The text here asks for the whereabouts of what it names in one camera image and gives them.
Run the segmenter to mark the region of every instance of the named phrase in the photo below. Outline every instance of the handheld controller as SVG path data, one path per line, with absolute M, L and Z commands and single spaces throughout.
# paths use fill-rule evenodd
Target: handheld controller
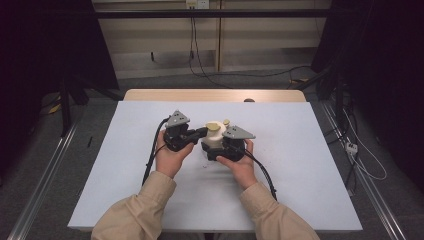
M 238 126 L 229 126 L 222 133 L 221 146 L 211 147 L 206 142 L 202 142 L 202 149 L 207 153 L 208 160 L 216 161 L 217 156 L 223 156 L 231 161 L 239 161 L 245 154 L 245 139 L 256 138 Z
M 190 122 L 190 119 L 178 110 L 169 117 L 165 125 L 164 135 L 164 141 L 168 149 L 178 152 L 189 143 L 197 144 L 200 138 L 206 137 L 208 133 L 206 127 L 188 130 L 188 122 Z

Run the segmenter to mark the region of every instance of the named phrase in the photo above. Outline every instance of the beige sleeve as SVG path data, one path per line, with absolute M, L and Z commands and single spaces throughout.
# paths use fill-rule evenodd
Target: beige sleeve
M 152 172 L 139 195 L 120 200 L 94 226 L 91 239 L 157 239 L 161 219 L 176 183 L 168 176 Z
M 250 186 L 240 198 L 255 223 L 258 240 L 319 239 L 307 222 L 290 208 L 275 201 L 262 183 Z

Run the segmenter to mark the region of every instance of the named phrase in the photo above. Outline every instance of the black curtain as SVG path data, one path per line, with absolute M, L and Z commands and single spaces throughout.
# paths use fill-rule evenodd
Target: black curtain
M 424 191 L 423 16 L 421 1 L 375 1 L 346 79 L 382 144 Z
M 91 0 L 7 0 L 0 5 L 2 171 L 25 144 L 42 97 L 58 92 L 65 75 L 118 88 L 98 21 L 41 14 L 53 9 L 94 11 Z

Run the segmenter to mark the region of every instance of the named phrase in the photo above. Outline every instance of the beige object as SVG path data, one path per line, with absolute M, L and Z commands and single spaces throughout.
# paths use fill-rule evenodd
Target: beige object
M 219 121 L 210 121 L 206 123 L 206 127 L 208 128 L 208 134 L 202 138 L 202 142 L 210 148 L 221 148 L 222 133 L 227 129 L 225 125 Z

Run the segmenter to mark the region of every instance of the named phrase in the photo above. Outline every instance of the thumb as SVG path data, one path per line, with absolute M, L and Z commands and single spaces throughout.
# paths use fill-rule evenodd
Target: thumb
M 218 156 L 216 157 L 216 161 L 218 161 L 219 163 L 221 163 L 222 165 L 228 167 L 229 169 L 232 169 L 234 162 L 231 161 L 228 158 L 225 158 L 223 156 Z

